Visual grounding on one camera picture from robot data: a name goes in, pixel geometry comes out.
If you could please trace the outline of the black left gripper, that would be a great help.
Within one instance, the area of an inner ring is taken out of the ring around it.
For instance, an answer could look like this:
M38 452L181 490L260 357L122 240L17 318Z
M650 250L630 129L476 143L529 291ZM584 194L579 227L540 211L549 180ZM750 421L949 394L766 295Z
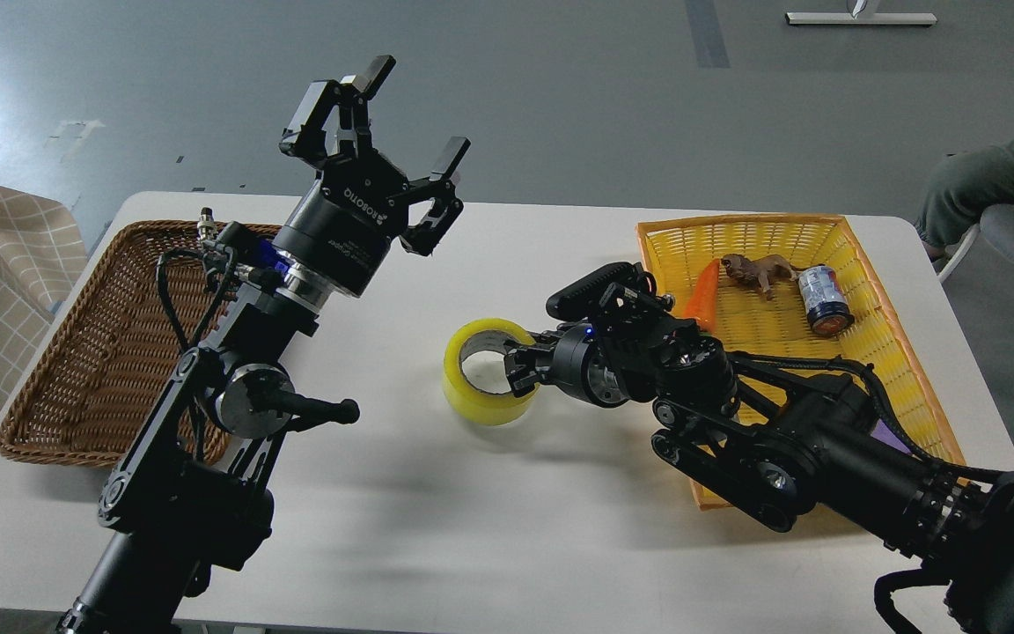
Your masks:
M454 175L470 149L467 137L452 136L428 177L410 184L374 147L369 103L395 65L382 54L359 75L313 81L278 142L283 155L319 178L273 245L353 298L362 296L394 237L406 252L430 256L464 209ZM407 208L426 201L422 220L400 232Z

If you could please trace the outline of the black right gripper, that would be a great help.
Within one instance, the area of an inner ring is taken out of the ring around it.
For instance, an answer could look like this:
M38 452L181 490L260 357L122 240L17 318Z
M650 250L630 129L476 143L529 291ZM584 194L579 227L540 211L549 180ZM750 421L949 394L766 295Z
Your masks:
M591 324L575 324L564 333L526 330L525 336L511 335L504 341L504 357L512 396L524 397L552 385L599 407L619 407L627 401Z

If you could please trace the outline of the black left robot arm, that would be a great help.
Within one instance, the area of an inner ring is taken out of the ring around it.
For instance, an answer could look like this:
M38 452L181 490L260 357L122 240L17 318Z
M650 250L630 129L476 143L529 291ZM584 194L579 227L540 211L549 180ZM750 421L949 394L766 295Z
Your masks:
M361 297L392 242L427 256L462 212L454 173L470 142L448 140L411 180L371 140L369 104L397 63L314 81L279 150L315 172L273 240L202 210L197 244L166 250L154 284L180 358L102 487L113 531L59 633L177 633L184 598L213 567L240 570L271 534L268 482L287 434L358 420L357 402L299 394L279 361L313 335L331 294Z

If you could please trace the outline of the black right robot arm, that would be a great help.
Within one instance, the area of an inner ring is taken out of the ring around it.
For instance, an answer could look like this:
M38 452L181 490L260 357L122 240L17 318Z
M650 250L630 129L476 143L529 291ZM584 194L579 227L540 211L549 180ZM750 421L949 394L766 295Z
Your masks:
M1014 633L1014 472L927 453L872 365L726 350L672 306L640 265L594 270L548 298L555 329L503 343L511 392L650 402L655 454L760 525L785 533L824 505L918 558L874 586L890 630L916 630L894 593L945 586L963 631Z

